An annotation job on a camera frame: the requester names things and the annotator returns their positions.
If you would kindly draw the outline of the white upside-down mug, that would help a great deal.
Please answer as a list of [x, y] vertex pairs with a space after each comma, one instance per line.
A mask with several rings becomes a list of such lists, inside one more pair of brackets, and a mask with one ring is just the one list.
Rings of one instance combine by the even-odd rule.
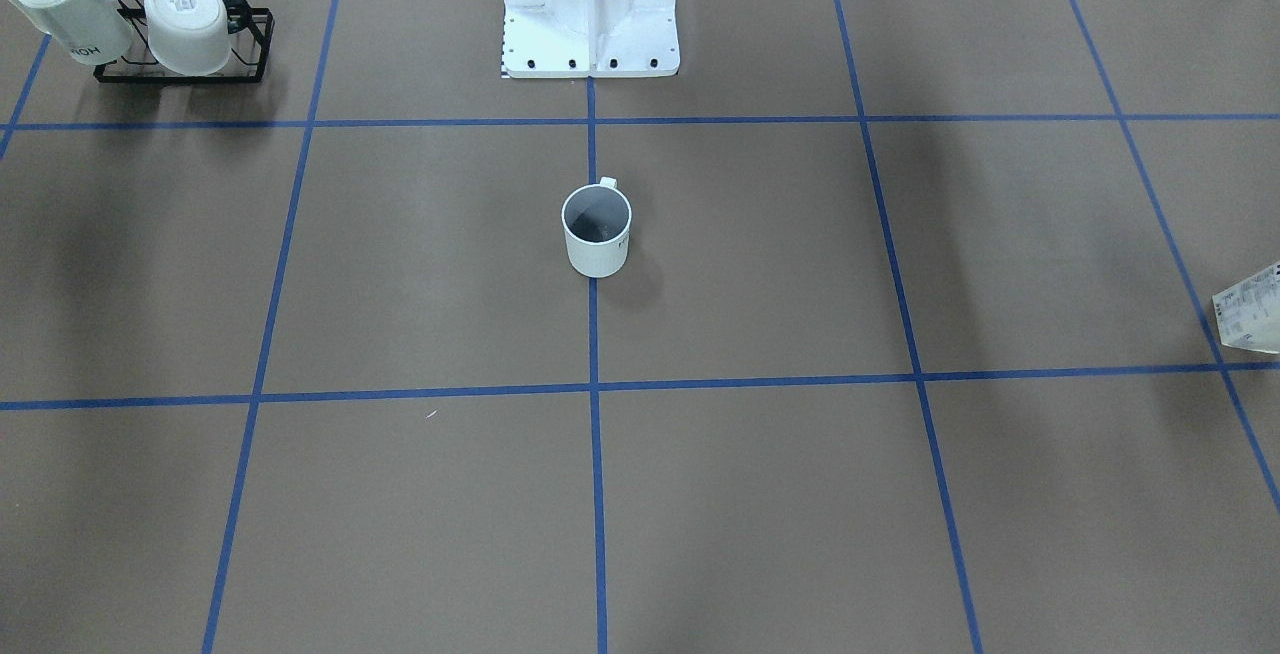
[[211, 76], [230, 60], [229, 17], [223, 0], [143, 0], [148, 49], [180, 76]]

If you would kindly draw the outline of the blue milk carton green cap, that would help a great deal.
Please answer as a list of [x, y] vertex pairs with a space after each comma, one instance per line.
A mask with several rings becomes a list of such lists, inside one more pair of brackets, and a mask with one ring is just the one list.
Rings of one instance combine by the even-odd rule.
[[1279, 353], [1279, 262], [1212, 294], [1211, 303], [1224, 347]]

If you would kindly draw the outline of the white mug dark interior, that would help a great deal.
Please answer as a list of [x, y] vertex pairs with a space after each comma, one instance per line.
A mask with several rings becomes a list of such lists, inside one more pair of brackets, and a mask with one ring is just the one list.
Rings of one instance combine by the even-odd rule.
[[568, 195], [559, 221], [567, 257], [579, 274], [604, 279], [625, 266], [634, 209], [613, 177]]

